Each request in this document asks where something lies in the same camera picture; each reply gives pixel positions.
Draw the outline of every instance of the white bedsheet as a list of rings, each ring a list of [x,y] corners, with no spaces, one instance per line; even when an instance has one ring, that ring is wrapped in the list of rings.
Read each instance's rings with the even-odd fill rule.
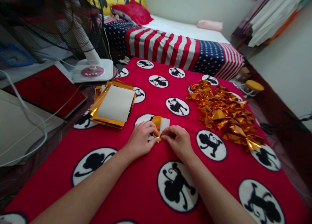
[[[219,43],[231,44],[222,33],[218,31],[212,31],[207,29],[197,28],[196,25],[180,23],[168,19],[161,18],[159,16],[151,15],[154,19],[144,27],[160,30],[167,33],[173,33],[175,35],[181,35],[193,39],[213,41]]]

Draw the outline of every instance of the fan base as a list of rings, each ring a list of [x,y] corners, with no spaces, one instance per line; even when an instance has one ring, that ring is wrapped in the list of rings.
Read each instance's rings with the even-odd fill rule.
[[[89,64],[84,59],[77,63],[71,78],[75,83],[108,81],[113,78],[113,66],[110,59],[100,59],[99,64]]]

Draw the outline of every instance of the striped bedspread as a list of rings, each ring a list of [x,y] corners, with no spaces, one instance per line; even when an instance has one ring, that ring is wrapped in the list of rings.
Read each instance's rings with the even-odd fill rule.
[[[113,17],[104,20],[113,48],[125,54],[185,70],[230,80],[244,65],[243,56],[230,44],[174,35]]]

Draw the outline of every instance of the folded gold foil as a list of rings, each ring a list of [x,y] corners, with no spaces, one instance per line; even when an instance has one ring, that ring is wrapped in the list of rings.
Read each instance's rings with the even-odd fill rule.
[[[159,141],[161,141],[162,139],[160,138],[160,123],[162,121],[162,117],[161,116],[154,116],[152,119],[152,123],[154,123],[156,125],[157,131],[158,131],[158,136],[155,136],[154,133],[152,134],[154,138],[159,139]]]
[[[252,126],[253,115],[244,108],[247,101],[239,102],[237,96],[219,85],[212,91],[210,82],[204,80],[193,84],[191,90],[193,93],[188,93],[186,99],[196,101],[202,113],[198,119],[206,127],[215,131],[225,129],[225,140],[246,145],[249,150],[261,148],[264,139],[253,134],[258,128]]]
[[[101,104],[102,104],[102,102],[103,102],[103,100],[104,100],[104,98],[105,98],[105,96],[106,96],[106,94],[107,94],[107,92],[111,86],[117,86],[120,88],[129,89],[129,90],[133,90],[134,87],[131,85],[128,85],[122,81],[119,81],[119,80],[108,81],[106,84],[107,85],[106,85],[103,92],[102,92],[101,86],[96,87],[95,101],[94,101],[94,104],[89,109],[90,115],[92,116],[91,121],[96,122],[96,123],[100,123],[100,124],[103,124],[106,126],[122,128],[125,124],[124,121],[117,121],[117,120],[112,120],[112,119],[107,119],[107,118],[100,118],[100,117],[98,117],[97,113],[98,113],[99,107],[101,106]],[[131,104],[131,108],[129,110],[129,115],[130,115],[130,112],[132,110],[135,98],[136,98],[136,94],[134,94],[132,104]]]

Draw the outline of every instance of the drawer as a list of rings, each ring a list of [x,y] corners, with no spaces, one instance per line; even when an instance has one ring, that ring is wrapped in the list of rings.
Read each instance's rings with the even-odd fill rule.
[[[36,102],[42,95],[68,80],[55,66],[51,66],[17,83],[15,86],[23,98]]]
[[[69,80],[66,80],[50,92],[37,99],[36,104],[55,113],[70,99],[76,90],[76,86]],[[81,104],[85,98],[86,97],[80,91],[77,91],[74,97],[57,113],[57,115],[65,118],[79,104]]]

